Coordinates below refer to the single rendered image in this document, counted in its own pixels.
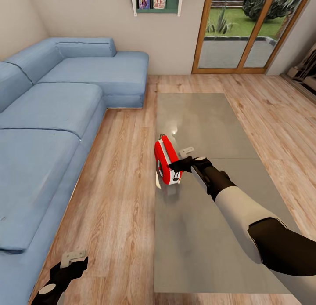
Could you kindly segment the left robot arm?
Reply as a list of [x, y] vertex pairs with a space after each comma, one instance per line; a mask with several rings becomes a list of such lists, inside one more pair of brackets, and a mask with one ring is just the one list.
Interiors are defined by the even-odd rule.
[[[87, 250], [64, 253], [61, 263], [50, 269], [50, 280], [39, 290], [31, 305], [63, 305], [68, 284], [71, 280], [80, 278], [83, 271], [87, 270], [87, 255]], [[70, 261], [84, 257], [84, 261]]]

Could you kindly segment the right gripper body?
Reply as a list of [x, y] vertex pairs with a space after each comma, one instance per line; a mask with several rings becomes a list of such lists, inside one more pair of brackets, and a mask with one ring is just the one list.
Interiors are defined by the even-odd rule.
[[192, 159], [192, 157], [188, 156], [187, 158], [185, 158], [183, 160], [178, 160], [178, 161], [172, 162], [174, 172], [177, 173], [180, 171], [187, 171], [185, 168], [185, 164], [190, 159]]

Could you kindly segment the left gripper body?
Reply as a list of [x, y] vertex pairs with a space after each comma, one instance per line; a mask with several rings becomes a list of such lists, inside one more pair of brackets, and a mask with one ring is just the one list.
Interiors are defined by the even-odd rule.
[[50, 280], [53, 280], [58, 275], [66, 275], [68, 284], [71, 280], [80, 278], [83, 274], [83, 261], [72, 262], [69, 267], [60, 268], [61, 264], [55, 265], [50, 269]]

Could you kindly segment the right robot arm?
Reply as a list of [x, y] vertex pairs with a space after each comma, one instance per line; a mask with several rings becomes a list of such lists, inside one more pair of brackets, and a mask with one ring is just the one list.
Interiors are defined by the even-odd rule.
[[193, 151], [193, 147], [180, 150], [180, 160], [169, 168], [191, 172], [211, 195], [245, 254], [264, 264], [302, 305], [316, 305], [316, 242], [291, 231], [206, 157], [187, 157]]

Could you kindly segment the radio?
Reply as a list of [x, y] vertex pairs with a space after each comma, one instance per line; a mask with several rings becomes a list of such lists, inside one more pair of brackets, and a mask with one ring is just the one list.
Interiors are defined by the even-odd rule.
[[177, 183], [184, 171], [175, 173], [174, 170], [169, 168], [169, 164], [178, 161], [179, 159], [171, 142], [164, 134], [160, 135], [160, 139], [156, 141], [154, 154], [163, 182], [167, 185]]

